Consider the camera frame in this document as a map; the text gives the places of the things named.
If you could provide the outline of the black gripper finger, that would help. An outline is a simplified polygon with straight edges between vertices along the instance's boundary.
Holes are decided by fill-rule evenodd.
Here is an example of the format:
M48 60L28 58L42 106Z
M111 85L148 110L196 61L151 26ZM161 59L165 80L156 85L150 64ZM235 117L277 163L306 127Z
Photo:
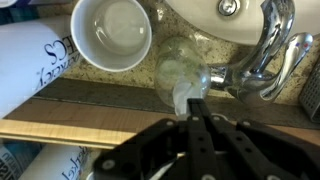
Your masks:
M206 127L210 119L203 99L188 99L187 157L192 180L218 180L220 174L211 135Z

